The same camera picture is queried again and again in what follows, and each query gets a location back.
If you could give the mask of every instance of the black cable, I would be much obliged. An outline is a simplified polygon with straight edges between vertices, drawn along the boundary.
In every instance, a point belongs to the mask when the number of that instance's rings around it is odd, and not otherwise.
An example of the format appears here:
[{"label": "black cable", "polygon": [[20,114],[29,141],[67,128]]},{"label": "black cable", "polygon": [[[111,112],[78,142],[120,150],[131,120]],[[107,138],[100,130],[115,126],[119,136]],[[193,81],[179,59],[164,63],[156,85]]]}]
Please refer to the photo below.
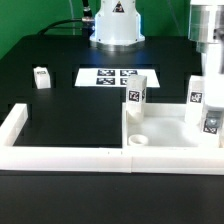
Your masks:
[{"label": "black cable", "polygon": [[92,17],[92,11],[91,8],[89,6],[89,1],[88,0],[82,0],[82,4],[83,4],[83,14],[84,16],[88,16],[88,17]]},{"label": "black cable", "polygon": [[38,35],[44,35],[49,29],[52,29],[53,27],[55,27],[57,25],[61,25],[61,24],[65,24],[65,23],[74,23],[74,22],[82,22],[82,19],[81,18],[67,19],[67,20],[61,20],[61,21],[52,23],[49,26],[47,26],[46,28],[40,30],[38,32]]}]

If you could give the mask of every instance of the white cylinder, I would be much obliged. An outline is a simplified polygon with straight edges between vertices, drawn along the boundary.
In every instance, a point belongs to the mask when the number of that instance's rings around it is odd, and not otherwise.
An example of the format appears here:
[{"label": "white cylinder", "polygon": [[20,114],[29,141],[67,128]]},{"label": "white cylinder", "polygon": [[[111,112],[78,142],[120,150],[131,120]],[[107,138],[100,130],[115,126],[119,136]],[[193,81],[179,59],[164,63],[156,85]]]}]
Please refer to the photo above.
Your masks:
[{"label": "white cylinder", "polygon": [[130,146],[146,146],[149,144],[149,139],[145,135],[140,134],[131,135],[128,138],[128,144]]}]

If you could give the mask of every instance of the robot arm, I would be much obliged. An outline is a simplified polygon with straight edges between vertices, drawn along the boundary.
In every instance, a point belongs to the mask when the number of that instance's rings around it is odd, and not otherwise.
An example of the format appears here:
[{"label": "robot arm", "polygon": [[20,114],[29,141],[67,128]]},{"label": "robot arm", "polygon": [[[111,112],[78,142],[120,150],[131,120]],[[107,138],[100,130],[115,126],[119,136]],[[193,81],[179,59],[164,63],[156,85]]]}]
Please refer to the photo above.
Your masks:
[{"label": "robot arm", "polygon": [[197,42],[202,54],[207,124],[217,128],[224,113],[223,0],[191,0],[189,39]]}]

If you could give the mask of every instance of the white cap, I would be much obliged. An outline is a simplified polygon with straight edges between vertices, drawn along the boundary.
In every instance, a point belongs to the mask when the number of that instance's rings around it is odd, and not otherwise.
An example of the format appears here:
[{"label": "white cap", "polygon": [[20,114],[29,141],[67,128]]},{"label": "white cap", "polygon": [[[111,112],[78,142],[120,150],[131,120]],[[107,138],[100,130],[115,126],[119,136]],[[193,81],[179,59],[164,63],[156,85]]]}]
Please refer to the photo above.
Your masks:
[{"label": "white cap", "polygon": [[191,5],[224,5],[224,0],[191,0]]}]

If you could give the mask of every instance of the cable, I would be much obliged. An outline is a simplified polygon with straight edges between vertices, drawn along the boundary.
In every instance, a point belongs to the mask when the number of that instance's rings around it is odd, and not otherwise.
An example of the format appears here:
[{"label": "cable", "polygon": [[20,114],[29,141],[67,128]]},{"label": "cable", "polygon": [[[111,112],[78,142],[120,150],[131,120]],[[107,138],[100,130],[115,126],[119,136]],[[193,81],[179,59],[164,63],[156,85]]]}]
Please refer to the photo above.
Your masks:
[{"label": "cable", "polygon": [[[72,3],[72,0],[69,0],[69,5],[70,5],[70,10],[71,10],[71,16],[72,16],[72,19],[75,18],[75,15],[74,15],[74,8],[73,8],[73,3]],[[73,23],[73,35],[75,35],[75,23]]]},{"label": "cable", "polygon": [[83,14],[84,16],[87,16],[87,17],[92,17],[92,11],[91,11],[91,8],[89,6],[89,1],[88,0],[82,0],[82,3],[83,3]]},{"label": "cable", "polygon": [[61,25],[61,24],[65,24],[65,23],[76,23],[76,22],[82,22],[82,19],[77,18],[77,19],[67,19],[67,20],[62,20],[62,21],[58,21],[55,23],[50,24],[49,26],[47,26],[46,28],[40,30],[38,32],[38,35],[44,35],[49,29],[54,28],[57,25]]},{"label": "cable", "polygon": [[176,15],[175,15],[175,12],[174,12],[173,5],[172,5],[172,3],[171,3],[171,0],[167,0],[167,4],[168,4],[168,6],[169,6],[170,13],[171,13],[171,15],[172,15],[172,17],[173,17],[174,23],[176,24],[176,27],[177,27],[179,36],[182,36],[182,32],[181,32],[181,30],[180,30],[180,26],[179,26],[179,23],[178,23],[178,21],[177,21],[177,17],[176,17]]}]

